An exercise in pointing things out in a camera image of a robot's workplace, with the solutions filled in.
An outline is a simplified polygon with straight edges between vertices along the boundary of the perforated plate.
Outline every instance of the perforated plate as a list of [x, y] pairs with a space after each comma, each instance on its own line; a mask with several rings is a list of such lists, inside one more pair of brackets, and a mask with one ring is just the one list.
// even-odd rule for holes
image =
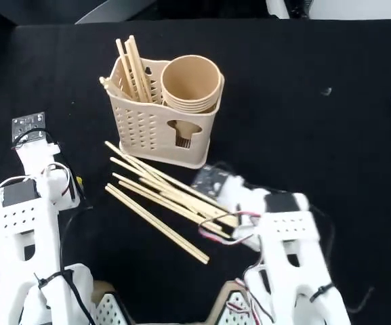
[[[234, 292], [230, 295], [229, 302], [239, 306], [242, 309], [249, 309], [246, 300], [240, 292]], [[221, 316], [218, 318], [218, 325], [252, 325], [253, 318], [248, 313], [235, 313], [224, 306]]]
[[278, 240], [320, 239], [314, 217], [309, 211], [265, 213], [259, 227], [259, 231]]
[[118, 301], [111, 293], [106, 293], [96, 307], [96, 325], [130, 325]]
[[34, 229], [35, 219], [46, 215], [48, 209], [53, 207], [49, 207], [49, 200], [44, 198], [0, 208], [0, 238]]

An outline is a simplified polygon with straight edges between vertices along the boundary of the keyhole-shaped cutout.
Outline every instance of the keyhole-shaped cutout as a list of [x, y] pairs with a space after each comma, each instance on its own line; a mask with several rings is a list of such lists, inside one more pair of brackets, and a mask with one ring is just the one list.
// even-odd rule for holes
[[198, 125], [188, 121], [170, 120], [167, 124], [176, 130], [177, 147], [189, 148], [192, 135], [202, 131]]

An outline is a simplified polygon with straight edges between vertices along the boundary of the utensil holder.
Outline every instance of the utensil holder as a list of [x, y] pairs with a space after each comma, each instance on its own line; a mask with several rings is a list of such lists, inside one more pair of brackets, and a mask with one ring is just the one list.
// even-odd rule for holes
[[[211, 109], [198, 114], [179, 112], [162, 105], [161, 73], [169, 61], [143, 58], [141, 61], [149, 77], [153, 103], [133, 102], [106, 91], [114, 112], [121, 151], [163, 163], [192, 169], [201, 168], [206, 162], [211, 128], [220, 108], [224, 76], [221, 76], [220, 96]], [[110, 78], [122, 91], [127, 91], [129, 85], [120, 58], [115, 62]], [[189, 142], [182, 141], [175, 129], [176, 121], [191, 122], [201, 130], [192, 134]]]

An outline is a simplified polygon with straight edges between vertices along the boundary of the beige plastic caddy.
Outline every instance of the beige plastic caddy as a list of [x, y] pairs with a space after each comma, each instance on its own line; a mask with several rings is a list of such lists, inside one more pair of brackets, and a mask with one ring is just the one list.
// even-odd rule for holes
[[[129, 63], [127, 55], [125, 58], [126, 63]], [[151, 103], [135, 102], [127, 96], [117, 95], [111, 88], [106, 90], [120, 136], [121, 151], [192, 169], [202, 167], [207, 158], [213, 120], [220, 108], [224, 77], [219, 73], [219, 87], [215, 90], [216, 94], [210, 96], [215, 97], [215, 101], [210, 103], [208, 109], [203, 112], [187, 112], [168, 107], [163, 100], [161, 75], [169, 61], [141, 58], [141, 63], [146, 71], [147, 82], [151, 85]], [[121, 57], [117, 58], [108, 80], [118, 87], [115, 89], [117, 91], [130, 93], [133, 90], [133, 86], [129, 89]], [[131, 81], [135, 85], [132, 73]], [[199, 101], [183, 99], [178, 104], [182, 102], [183, 106], [189, 103], [187, 105], [190, 111], [192, 106], [198, 107], [197, 102], [206, 104], [209, 101], [205, 98]]]

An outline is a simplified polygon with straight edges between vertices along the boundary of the chopstick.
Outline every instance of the chopstick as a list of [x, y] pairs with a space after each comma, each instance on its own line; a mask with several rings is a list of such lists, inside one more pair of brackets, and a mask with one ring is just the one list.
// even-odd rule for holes
[[[121, 156], [124, 156], [124, 153], [122, 153], [120, 151], [120, 149], [118, 149], [117, 147], [115, 147], [114, 145], [112, 145], [110, 142], [105, 142], [105, 144], [111, 148], [111, 146], [115, 149], [112, 149], [113, 151], [115, 152], [120, 152], [119, 154]], [[224, 207], [221, 207], [214, 199], [194, 190], [193, 188], [191, 188], [190, 186], [187, 186], [186, 184], [183, 184], [181, 181], [178, 181], [174, 178], [172, 178], [171, 176], [165, 174], [165, 173], [162, 173], [160, 170], [158, 169], [155, 169], [154, 167], [151, 167], [150, 165], [146, 164], [145, 162], [131, 156], [131, 159], [133, 159], [134, 161], [136, 161], [141, 167], [143, 167], [144, 169], [146, 169], [148, 172], [152, 173], [152, 174], [156, 174], [158, 175], [159, 177], [163, 178], [165, 181], [169, 181], [170, 183], [173, 183], [174, 185], [178, 186], [179, 188], [182, 188], [184, 190], [186, 190], [187, 192], [195, 195], [195, 196], [198, 196], [201, 200], [204, 200], [205, 202], [208, 202], [214, 206], [216, 206], [217, 208], [219, 208], [220, 210], [222, 210], [224, 213], [227, 212], [227, 209], [224, 208]]]
[[129, 66], [127, 65], [126, 55], [125, 55], [125, 51], [123, 49], [123, 44], [121, 44], [120, 39], [116, 39], [115, 43], [117, 44], [117, 49], [118, 49], [119, 55], [120, 55], [120, 61], [123, 65], [123, 70], [125, 72], [127, 84], [129, 85], [130, 96], [131, 96], [132, 100], [137, 100], [137, 98], [135, 96], [135, 89], [133, 88], [132, 78], [130, 76]]
[[135, 167], [138, 171], [140, 171], [141, 173], [145, 173], [151, 177], [154, 177], [155, 179], [157, 179], [158, 181], [160, 181], [161, 183], [167, 183], [165, 180], [163, 180], [161, 177], [159, 177], [157, 174], [155, 173], [151, 173], [149, 171], [147, 171], [146, 169], [143, 169], [141, 166], [140, 166], [140, 163], [142, 163], [141, 160], [138, 160], [138, 159], [133, 159], [134, 157], [128, 155], [128, 154], [124, 154], [122, 153], [122, 151], [120, 149], [118, 149], [116, 146], [114, 146], [112, 143], [110, 143], [109, 141], [105, 141], [105, 144], [108, 148], [110, 148], [113, 152], [115, 152], [116, 154], [118, 154], [121, 158], [123, 158], [124, 160], [126, 160], [128, 163], [132, 164], [133, 167]]
[[126, 100], [131, 100], [129, 95], [127, 95], [124, 91], [118, 88], [117, 85], [115, 85], [109, 77], [108, 78], [100, 77], [99, 81], [102, 84], [103, 88], [105, 88], [105, 90], [108, 90], [114, 96], [122, 97], [125, 98]]
[[203, 215], [208, 215], [209, 217], [219, 217], [220, 215], [223, 215], [223, 217], [220, 217], [218, 221], [224, 225], [228, 225], [234, 228], [239, 225], [239, 220], [234, 215], [227, 215], [226, 211], [219, 210], [218, 208], [202, 200], [199, 200], [198, 198], [183, 193], [173, 187], [164, 186], [154, 179], [146, 179], [142, 177], [140, 178], [140, 181], [160, 191], [162, 196], [185, 206], [188, 204]]
[[132, 200], [126, 194], [122, 193], [112, 184], [108, 183], [105, 190], [112, 194], [116, 199], [120, 200], [124, 205], [129, 207], [131, 210], [136, 212], [140, 217], [149, 222], [153, 227], [157, 228], [160, 232], [166, 235], [169, 239], [173, 240], [178, 246], [184, 249], [186, 252], [191, 254], [193, 257], [198, 259], [201, 263], [207, 264], [209, 257], [200, 251], [197, 247], [192, 245], [185, 238], [181, 237], [177, 232], [172, 230], [170, 227], [165, 225], [161, 220], [157, 219], [154, 215], [149, 213], [146, 209], [141, 207], [137, 202]]
[[[145, 198], [148, 198], [149, 200], [156, 202], [157, 204], [160, 204], [163, 207], [166, 207], [169, 210], [172, 210], [172, 211], [182, 215], [183, 217], [186, 217], [187, 219], [189, 219], [197, 224], [200, 224], [201, 222], [205, 221], [205, 218], [203, 218], [199, 215], [196, 215], [195, 213], [191, 213], [190, 211], [188, 211], [185, 208], [181, 207], [180, 205], [172, 202], [171, 200], [168, 200], [168, 199], [160, 196], [159, 194], [149, 190], [148, 188], [145, 188], [144, 186], [141, 186], [140, 184], [138, 184], [138, 183], [126, 178], [126, 177], [123, 177], [123, 176], [116, 174], [116, 173], [113, 173], [112, 176], [114, 176], [120, 180], [119, 184], [121, 186], [128, 188], [129, 190], [131, 190], [141, 196], [144, 196]], [[212, 222], [207, 222], [207, 223], [205, 223], [205, 225], [206, 225], [206, 228], [210, 229], [213, 232], [216, 232], [217, 234], [219, 234], [225, 238], [230, 237], [228, 234], [225, 234], [224, 232], [220, 231], [222, 229], [222, 227], [220, 225], [217, 225]]]
[[133, 35], [129, 36], [129, 45], [131, 47], [131, 52], [133, 54], [133, 60], [135, 62], [135, 66], [138, 69], [138, 74], [141, 76], [141, 82], [143, 84], [144, 91], [147, 95], [147, 101], [149, 103], [152, 102], [152, 94], [151, 94], [151, 84], [150, 80], [147, 82], [146, 73], [144, 71], [144, 67], [141, 62], [140, 53], [138, 52], [138, 47], [136, 46], [135, 37]]
[[138, 90], [138, 96], [140, 97], [141, 102], [146, 102], [147, 101], [146, 94], [144, 92], [144, 87], [142, 86], [140, 76], [138, 75], [138, 69], [136, 68], [135, 56], [131, 48], [130, 39], [128, 39], [125, 42], [125, 46], [126, 46], [127, 57], [129, 58], [129, 63], [132, 69], [133, 79], [135, 81], [136, 89]]

